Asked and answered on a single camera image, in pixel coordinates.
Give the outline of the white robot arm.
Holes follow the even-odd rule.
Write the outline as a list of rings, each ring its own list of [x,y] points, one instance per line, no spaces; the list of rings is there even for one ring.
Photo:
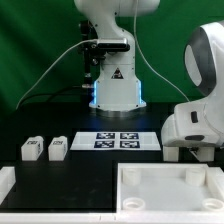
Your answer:
[[[99,51],[100,77],[90,106],[102,112],[130,112],[144,107],[141,84],[135,75],[133,35],[120,28],[117,16],[139,16],[155,11],[160,0],[74,0],[92,23]],[[224,21],[198,27],[185,48],[185,66],[202,99],[175,106],[165,121],[165,147],[224,146]]]

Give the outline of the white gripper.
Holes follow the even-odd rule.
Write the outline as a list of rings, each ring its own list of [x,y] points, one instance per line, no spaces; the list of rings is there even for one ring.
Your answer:
[[[181,103],[174,107],[161,130],[166,147],[223,147],[224,133],[217,130],[205,113],[206,100]]]

